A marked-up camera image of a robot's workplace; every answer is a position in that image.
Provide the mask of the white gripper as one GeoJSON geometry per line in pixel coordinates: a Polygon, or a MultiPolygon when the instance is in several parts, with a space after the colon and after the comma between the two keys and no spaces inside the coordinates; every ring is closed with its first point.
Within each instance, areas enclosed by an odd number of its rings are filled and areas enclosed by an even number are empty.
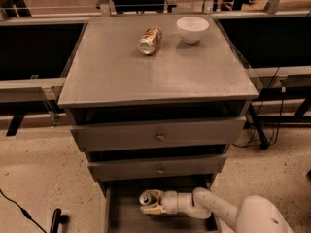
{"type": "Polygon", "coordinates": [[[177,214],[178,213],[178,194],[176,191],[166,191],[149,189],[145,191],[146,197],[150,201],[159,201],[160,204],[154,203],[150,206],[141,206],[140,210],[145,215],[177,214]]]}

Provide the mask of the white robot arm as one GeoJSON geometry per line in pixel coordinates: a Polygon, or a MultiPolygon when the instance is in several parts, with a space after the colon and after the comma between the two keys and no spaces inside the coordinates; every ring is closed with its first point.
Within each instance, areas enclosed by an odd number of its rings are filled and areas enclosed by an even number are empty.
{"type": "Polygon", "coordinates": [[[236,207],[203,187],[191,193],[149,189],[139,202],[145,215],[182,213],[198,219],[216,215],[235,233],[294,233],[278,208],[257,195],[246,197],[236,207]]]}

